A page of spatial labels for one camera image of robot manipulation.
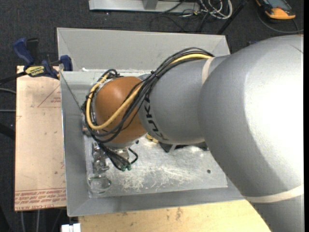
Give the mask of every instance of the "cardboard sheet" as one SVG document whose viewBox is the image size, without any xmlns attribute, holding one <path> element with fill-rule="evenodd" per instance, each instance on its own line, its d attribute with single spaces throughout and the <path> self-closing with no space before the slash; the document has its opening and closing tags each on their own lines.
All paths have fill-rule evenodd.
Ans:
<svg viewBox="0 0 309 232">
<path fill-rule="evenodd" d="M 60 82 L 19 77 L 16 84 L 15 211 L 66 206 Z"/>
</svg>

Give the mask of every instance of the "wooden surface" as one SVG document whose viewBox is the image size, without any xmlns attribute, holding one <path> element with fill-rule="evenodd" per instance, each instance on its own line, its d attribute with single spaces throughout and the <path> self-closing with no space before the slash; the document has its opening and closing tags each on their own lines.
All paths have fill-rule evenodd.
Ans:
<svg viewBox="0 0 309 232">
<path fill-rule="evenodd" d="M 17 78 L 16 91 L 14 209 L 64 207 L 60 82 L 26 75 Z"/>
<path fill-rule="evenodd" d="M 82 232 L 269 232 L 246 201 L 79 217 Z"/>
</svg>

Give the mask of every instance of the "dark carpet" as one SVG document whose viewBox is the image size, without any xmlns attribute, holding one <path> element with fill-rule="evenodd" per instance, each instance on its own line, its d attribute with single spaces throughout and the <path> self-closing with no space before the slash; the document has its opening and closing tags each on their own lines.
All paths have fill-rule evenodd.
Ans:
<svg viewBox="0 0 309 232">
<path fill-rule="evenodd" d="M 241 0 L 231 1 L 234 8 L 241 2 Z M 296 12 L 299 28 L 303 28 L 304 0 L 287 1 Z M 55 60 L 58 27 L 197 33 L 196 29 L 201 22 L 201 18 L 184 20 L 172 15 L 171 18 L 177 26 L 166 17 L 155 18 L 156 16 L 155 13 L 90 12 L 88 0 L 0 0 L 0 79 L 15 74 L 16 65 L 23 65 L 23 61 L 14 54 L 12 48 L 13 43 L 21 37 L 39 38 L 39 58 L 47 58 L 49 55 L 50 59 Z M 222 20 L 207 22 L 200 33 L 216 34 L 223 23 Z M 275 24 L 273 27 L 279 30 L 295 30 L 295 25 L 291 21 Z M 283 35 L 266 28 L 258 20 L 253 0 L 248 2 L 224 34 L 227 36 L 231 53 L 244 48 L 248 42 Z M 1 87 L 15 90 L 15 86 L 16 82 L 12 81 Z M 0 92 L 0 109 L 15 109 L 15 104 L 13 94 Z M 14 130 L 15 114 L 0 113 L 0 127 L 2 125 Z M 22 227 L 21 214 L 14 212 L 13 208 L 14 146 L 14 140 L 0 133 L 0 207 L 12 230 L 17 232 L 22 231 Z M 24 214 L 28 232 L 35 231 L 36 213 L 35 211 Z M 40 231 L 50 232 L 58 215 L 59 221 L 55 231 L 58 229 L 58 224 L 69 223 L 65 214 L 65 211 L 60 213 L 58 209 L 42 211 Z"/>
</svg>

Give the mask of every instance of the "brown ball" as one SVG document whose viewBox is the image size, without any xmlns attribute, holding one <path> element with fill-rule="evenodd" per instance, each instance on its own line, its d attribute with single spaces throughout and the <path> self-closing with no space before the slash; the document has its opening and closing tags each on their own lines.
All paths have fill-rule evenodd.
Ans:
<svg viewBox="0 0 309 232">
<path fill-rule="evenodd" d="M 95 111 L 98 125 L 103 124 L 118 110 L 125 101 L 130 90 L 139 82 L 140 79 L 134 76 L 119 77 L 109 81 L 101 88 L 95 100 Z M 125 109 L 109 126 L 104 128 L 105 131 L 110 131 L 119 124 L 128 106 L 125 107 Z M 133 110 L 131 115 L 125 121 L 123 128 L 127 127 L 136 112 L 137 108 Z M 130 125 L 121 131 L 111 142 L 118 144 L 131 142 L 143 136 L 145 133 L 146 130 L 141 125 L 138 114 L 136 114 Z"/>
</svg>

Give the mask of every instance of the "gray robot arm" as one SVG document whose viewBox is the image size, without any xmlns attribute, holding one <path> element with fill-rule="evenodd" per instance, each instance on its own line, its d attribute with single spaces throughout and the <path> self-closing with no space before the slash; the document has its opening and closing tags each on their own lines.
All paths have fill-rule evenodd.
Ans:
<svg viewBox="0 0 309 232">
<path fill-rule="evenodd" d="M 160 142 L 205 141 L 273 231 L 304 231 L 302 36 L 179 65 L 139 117 Z"/>
</svg>

